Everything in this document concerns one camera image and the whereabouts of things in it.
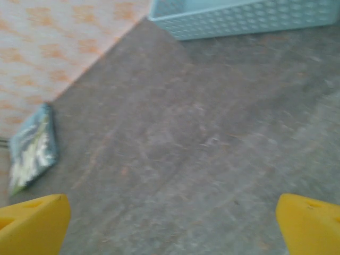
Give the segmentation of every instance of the orange patterned wallpaper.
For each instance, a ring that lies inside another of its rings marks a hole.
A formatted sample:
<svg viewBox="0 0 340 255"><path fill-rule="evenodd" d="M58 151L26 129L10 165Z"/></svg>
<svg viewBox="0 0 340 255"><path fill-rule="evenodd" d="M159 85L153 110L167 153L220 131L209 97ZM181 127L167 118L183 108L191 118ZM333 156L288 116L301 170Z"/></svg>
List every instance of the orange patterned wallpaper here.
<svg viewBox="0 0 340 255"><path fill-rule="evenodd" d="M70 86L149 1L0 0L0 137Z"/></svg>

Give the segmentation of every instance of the basket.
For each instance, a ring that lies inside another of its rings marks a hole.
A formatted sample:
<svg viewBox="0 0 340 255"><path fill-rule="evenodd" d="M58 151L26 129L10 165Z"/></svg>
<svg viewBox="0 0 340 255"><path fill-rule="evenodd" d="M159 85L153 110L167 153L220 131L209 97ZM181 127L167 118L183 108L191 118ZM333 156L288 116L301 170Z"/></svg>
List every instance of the basket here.
<svg viewBox="0 0 340 255"><path fill-rule="evenodd" d="M340 0L154 0L148 19L177 40L335 23Z"/></svg>

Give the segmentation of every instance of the yellow plastic piece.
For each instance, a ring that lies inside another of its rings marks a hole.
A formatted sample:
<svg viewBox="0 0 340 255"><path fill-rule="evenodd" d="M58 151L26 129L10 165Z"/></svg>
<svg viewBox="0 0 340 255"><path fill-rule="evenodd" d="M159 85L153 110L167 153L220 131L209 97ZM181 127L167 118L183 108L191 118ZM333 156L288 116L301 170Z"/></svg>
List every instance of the yellow plastic piece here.
<svg viewBox="0 0 340 255"><path fill-rule="evenodd" d="M276 216L290 255L340 254L340 206L283 194Z"/></svg>
<svg viewBox="0 0 340 255"><path fill-rule="evenodd" d="M0 254L57 255L70 218L63 194L0 208Z"/></svg>

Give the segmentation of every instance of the light blue plastic basket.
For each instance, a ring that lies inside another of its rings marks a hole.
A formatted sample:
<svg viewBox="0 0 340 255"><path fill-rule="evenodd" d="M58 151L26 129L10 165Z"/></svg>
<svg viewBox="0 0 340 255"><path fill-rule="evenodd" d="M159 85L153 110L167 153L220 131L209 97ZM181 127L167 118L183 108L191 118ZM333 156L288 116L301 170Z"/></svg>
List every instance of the light blue plastic basket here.
<svg viewBox="0 0 340 255"><path fill-rule="evenodd" d="M177 40L322 26L340 0L154 0L148 19Z"/></svg>

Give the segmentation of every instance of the gray carpet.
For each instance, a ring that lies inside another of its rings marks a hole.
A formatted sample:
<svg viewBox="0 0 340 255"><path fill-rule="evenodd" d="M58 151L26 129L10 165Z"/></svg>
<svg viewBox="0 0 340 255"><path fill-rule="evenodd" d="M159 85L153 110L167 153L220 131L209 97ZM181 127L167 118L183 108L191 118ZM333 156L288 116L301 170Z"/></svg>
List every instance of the gray carpet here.
<svg viewBox="0 0 340 255"><path fill-rule="evenodd" d="M340 28L177 42L142 21L53 103L61 254L286 254L282 193L340 203Z"/></svg>

